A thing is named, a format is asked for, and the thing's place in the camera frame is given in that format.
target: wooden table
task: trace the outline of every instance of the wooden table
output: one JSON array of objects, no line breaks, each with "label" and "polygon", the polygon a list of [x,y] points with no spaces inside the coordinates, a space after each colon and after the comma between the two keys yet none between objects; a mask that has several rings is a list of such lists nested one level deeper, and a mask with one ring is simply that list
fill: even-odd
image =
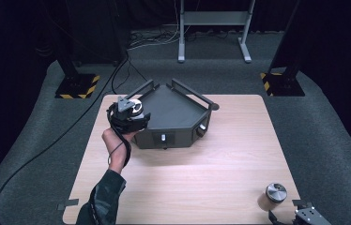
[{"label": "wooden table", "polygon": [[[220,109],[212,113],[208,132],[189,148],[138,149],[122,176],[127,187],[120,197],[118,224],[271,224],[257,198],[272,182],[283,184],[286,200],[273,210],[291,224],[299,200],[275,130],[260,96],[206,95]],[[63,220],[76,221],[91,189],[107,169],[101,139],[109,126],[107,108],[117,96],[102,101],[97,121]]]}]

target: sleeve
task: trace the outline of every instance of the sleeve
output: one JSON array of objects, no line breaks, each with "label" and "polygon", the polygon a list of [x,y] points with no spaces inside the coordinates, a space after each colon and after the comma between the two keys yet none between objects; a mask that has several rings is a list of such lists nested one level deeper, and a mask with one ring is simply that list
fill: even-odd
[{"label": "sleeve", "polygon": [[126,180],[119,173],[108,170],[91,191],[76,224],[115,224],[120,194],[125,187]]}]

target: dark floor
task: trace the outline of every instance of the dark floor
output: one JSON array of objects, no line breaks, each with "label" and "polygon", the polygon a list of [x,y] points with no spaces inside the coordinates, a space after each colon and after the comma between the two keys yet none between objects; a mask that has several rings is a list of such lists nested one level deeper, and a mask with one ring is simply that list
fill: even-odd
[{"label": "dark floor", "polygon": [[[201,94],[262,96],[301,199],[312,201],[332,224],[351,224],[351,138],[337,113],[322,90],[303,73],[298,74],[298,81],[305,97],[268,97],[260,73],[268,70],[282,34],[249,35],[250,64],[242,60],[238,35],[199,37],[187,42],[184,64],[176,61],[176,42],[130,50],[130,59],[155,83],[177,78]],[[1,187],[41,153],[1,193],[2,224],[62,224],[63,211],[56,207],[69,197],[98,113],[99,94],[111,90],[111,84],[106,83],[114,67],[83,65],[78,70],[100,75],[93,96],[54,98],[64,74],[56,62],[51,64],[23,132],[0,165]],[[123,81],[116,90],[118,94],[131,92],[144,79],[126,63],[115,77],[114,86]],[[64,132],[66,135],[51,146]]]}]

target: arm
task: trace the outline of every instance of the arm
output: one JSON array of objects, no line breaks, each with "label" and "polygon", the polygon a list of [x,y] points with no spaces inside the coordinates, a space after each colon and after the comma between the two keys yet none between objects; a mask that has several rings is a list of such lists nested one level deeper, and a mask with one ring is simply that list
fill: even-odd
[{"label": "arm", "polygon": [[[130,142],[134,133],[123,137]],[[90,194],[90,200],[83,205],[76,224],[115,224],[120,194],[126,187],[126,180],[120,175],[127,157],[126,146],[109,128],[102,133],[111,163],[108,170]]]}]

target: hazard stripe tape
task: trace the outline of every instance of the hazard stripe tape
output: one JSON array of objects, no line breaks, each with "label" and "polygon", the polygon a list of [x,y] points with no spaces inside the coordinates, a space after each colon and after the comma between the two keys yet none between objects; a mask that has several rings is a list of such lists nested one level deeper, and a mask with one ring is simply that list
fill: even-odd
[{"label": "hazard stripe tape", "polygon": [[79,95],[57,95],[56,98],[65,98],[65,99],[90,98],[93,95],[93,92],[96,89],[98,81],[99,81],[99,75],[94,77],[93,82],[91,83],[91,87],[87,90],[87,93],[85,93],[85,94],[79,94]]},{"label": "hazard stripe tape", "polygon": [[[272,75],[279,75],[281,76],[281,73],[271,73]],[[266,89],[267,95],[269,96],[274,96],[274,94],[272,93],[272,88],[271,85],[269,84],[268,80],[267,80],[267,74],[266,73],[261,73],[261,79],[263,80],[263,84],[264,84],[264,88]]]}]

